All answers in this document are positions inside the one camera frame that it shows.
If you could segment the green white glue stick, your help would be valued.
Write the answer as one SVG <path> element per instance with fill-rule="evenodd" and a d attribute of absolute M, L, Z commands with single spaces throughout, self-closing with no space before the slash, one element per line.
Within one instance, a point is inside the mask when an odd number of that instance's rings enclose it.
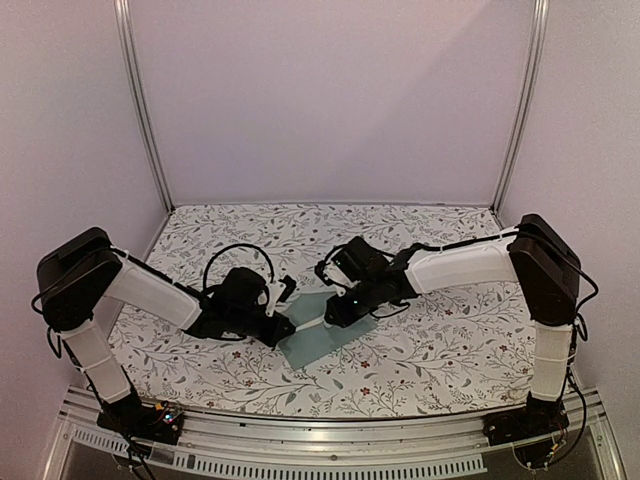
<path fill-rule="evenodd" d="M 315 328 L 315 327 L 318 327 L 318 326 L 324 326 L 324 325 L 325 325 L 324 319 L 322 317 L 318 317 L 316 319 L 313 319 L 311 321 L 308 321 L 308 322 L 305 322 L 305 323 L 303 323 L 301 325 L 298 325 L 296 327 L 296 332 L 301 332 L 301 331 L 304 331 L 304 330 L 308 330 L 308 329 L 311 329 L 311 328 Z"/>

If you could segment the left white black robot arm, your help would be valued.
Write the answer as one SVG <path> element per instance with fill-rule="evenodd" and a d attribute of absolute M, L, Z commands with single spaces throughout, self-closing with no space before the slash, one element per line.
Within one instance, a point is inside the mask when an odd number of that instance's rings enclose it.
<path fill-rule="evenodd" d="M 36 279 L 32 309 L 59 335 L 111 419 L 128 434 L 141 433 L 149 415 L 93 319 L 102 299 L 128 304 L 199 339 L 252 337 L 274 348 L 296 331 L 276 310 L 296 288 L 290 276 L 278 280 L 234 267 L 220 283 L 196 289 L 115 247 L 99 227 L 44 256 Z"/>

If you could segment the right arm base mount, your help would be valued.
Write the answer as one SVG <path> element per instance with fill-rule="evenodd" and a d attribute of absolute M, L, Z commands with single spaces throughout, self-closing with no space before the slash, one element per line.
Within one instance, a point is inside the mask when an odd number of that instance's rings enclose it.
<path fill-rule="evenodd" d="M 526 440 L 564 430 L 569 420 L 561 404 L 524 406 L 486 415 L 483 435 L 491 446 Z"/>

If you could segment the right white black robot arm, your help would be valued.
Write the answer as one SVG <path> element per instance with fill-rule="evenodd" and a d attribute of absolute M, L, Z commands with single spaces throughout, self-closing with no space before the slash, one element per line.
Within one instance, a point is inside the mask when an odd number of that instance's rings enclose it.
<path fill-rule="evenodd" d="M 320 260 L 316 276 L 336 292 L 324 320 L 346 328 L 380 306 L 433 291 L 490 282 L 519 285 L 536 324 L 534 370 L 517 427 L 537 436 L 556 417 L 569 365 L 583 278 L 577 254 L 539 215 L 498 234 L 444 246 L 415 243 L 386 257 L 357 236 Z"/>

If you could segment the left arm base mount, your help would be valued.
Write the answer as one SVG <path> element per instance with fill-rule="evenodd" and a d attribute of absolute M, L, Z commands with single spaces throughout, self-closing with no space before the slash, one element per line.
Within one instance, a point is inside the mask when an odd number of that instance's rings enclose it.
<path fill-rule="evenodd" d="M 167 422 L 166 412 L 145 406 L 129 397 L 106 403 L 97 418 L 97 425 L 118 433 L 125 439 L 142 439 L 151 442 L 177 445 L 182 433 L 183 418 Z"/>

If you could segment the teal blue envelope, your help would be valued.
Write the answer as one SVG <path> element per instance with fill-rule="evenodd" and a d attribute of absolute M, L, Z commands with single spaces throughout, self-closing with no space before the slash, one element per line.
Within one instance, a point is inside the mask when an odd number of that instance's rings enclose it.
<path fill-rule="evenodd" d="M 324 319 L 326 301 L 331 296 L 331 292 L 300 294 L 290 302 L 283 314 L 295 327 L 318 317 Z M 293 335 L 281 340 L 277 349 L 284 355 L 289 366 L 298 370 L 374 331 L 376 327 L 377 322 L 370 316 L 365 316 L 347 328 L 325 323 L 324 326 L 295 331 Z"/>

